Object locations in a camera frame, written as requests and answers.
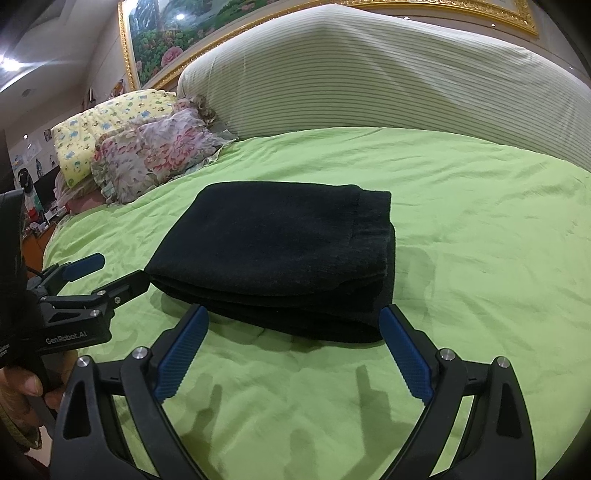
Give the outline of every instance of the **landscape painting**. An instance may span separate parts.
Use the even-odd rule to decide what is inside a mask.
[[[277,0],[126,0],[140,87],[193,44]]]

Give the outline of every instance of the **striped pillow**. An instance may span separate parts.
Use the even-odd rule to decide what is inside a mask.
[[[452,132],[591,171],[591,90],[483,35],[325,5],[202,55],[179,96],[205,95],[241,138],[346,126]]]

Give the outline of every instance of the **blue gripper pad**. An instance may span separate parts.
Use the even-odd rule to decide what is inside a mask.
[[[193,362],[209,327],[209,315],[205,307],[200,307],[178,334],[168,352],[158,366],[158,380],[154,387],[154,397],[159,402],[174,397]]]
[[[101,254],[93,254],[81,258],[64,268],[61,277],[66,281],[74,281],[94,273],[105,266],[105,257]]]
[[[431,369],[404,327],[388,307],[382,309],[379,314],[379,331],[384,337],[411,395],[420,398],[425,405],[428,404],[433,397]]]

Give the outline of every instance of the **ceiling light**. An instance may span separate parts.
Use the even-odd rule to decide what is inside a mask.
[[[2,61],[2,68],[4,70],[8,70],[9,72],[16,72],[23,67],[22,63],[17,62],[13,59],[3,59]]]

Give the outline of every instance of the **black cable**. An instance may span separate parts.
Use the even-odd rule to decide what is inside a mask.
[[[45,279],[45,276],[41,272],[35,270],[34,268],[27,266],[27,270],[32,274],[36,275],[37,277],[40,277],[42,280]]]

